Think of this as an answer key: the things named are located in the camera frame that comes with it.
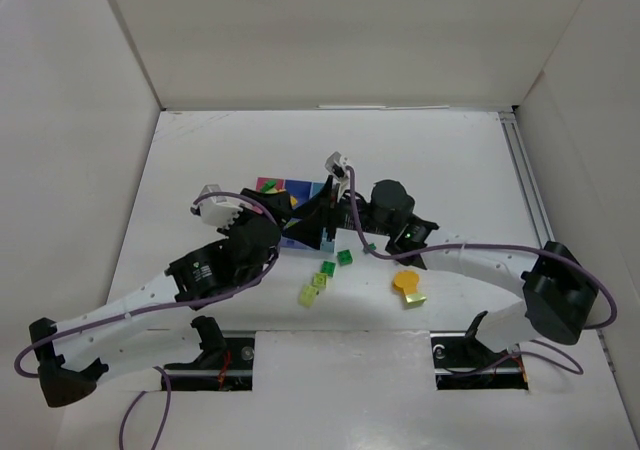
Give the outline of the green lego plate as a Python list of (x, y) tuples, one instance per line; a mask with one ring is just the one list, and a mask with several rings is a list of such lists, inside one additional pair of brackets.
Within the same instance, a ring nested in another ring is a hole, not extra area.
[(264, 184), (261, 186), (261, 188), (260, 188), (260, 192), (261, 192), (261, 193), (268, 193), (268, 192), (270, 192), (270, 191), (274, 190), (274, 189), (276, 188), (277, 184), (278, 184), (278, 181), (277, 181), (277, 180), (274, 180), (274, 179), (272, 179), (272, 180), (267, 180), (267, 181), (265, 181), (265, 182), (264, 182)]

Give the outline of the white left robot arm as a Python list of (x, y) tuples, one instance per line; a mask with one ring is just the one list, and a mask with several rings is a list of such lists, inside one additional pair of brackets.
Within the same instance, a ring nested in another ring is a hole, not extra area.
[(164, 365), (184, 353), (210, 364), (226, 349), (222, 332), (201, 309), (258, 285), (279, 256), (291, 220), (285, 191), (204, 187), (193, 215), (221, 239), (193, 250), (132, 293), (63, 322), (29, 326), (38, 380), (50, 408), (62, 408), (119, 376)]

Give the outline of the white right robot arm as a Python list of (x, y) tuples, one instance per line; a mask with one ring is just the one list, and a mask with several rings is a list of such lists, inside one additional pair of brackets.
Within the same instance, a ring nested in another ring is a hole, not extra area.
[(421, 219), (414, 206), (398, 181), (375, 183), (363, 199), (329, 177), (294, 209), (283, 236), (318, 250), (339, 229), (381, 235), (388, 239), (386, 256), (403, 266), (458, 274), (510, 292), (515, 304), (480, 312), (467, 330), (468, 337), (494, 352), (538, 336), (562, 345), (578, 342), (599, 290), (564, 245), (473, 244)]

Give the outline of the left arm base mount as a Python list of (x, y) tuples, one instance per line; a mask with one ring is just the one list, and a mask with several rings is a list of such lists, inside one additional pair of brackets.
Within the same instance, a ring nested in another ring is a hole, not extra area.
[(222, 331), (213, 317), (200, 316), (199, 354), (190, 362), (163, 367), (172, 391), (245, 392), (253, 388), (255, 332)]

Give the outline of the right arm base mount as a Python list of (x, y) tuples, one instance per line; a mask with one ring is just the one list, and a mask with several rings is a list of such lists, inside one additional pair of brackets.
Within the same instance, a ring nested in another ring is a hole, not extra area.
[(430, 334), (438, 390), (529, 389), (520, 357), (508, 357), (506, 350), (493, 352), (476, 339), (479, 324), (487, 314), (487, 311), (479, 313), (465, 331)]

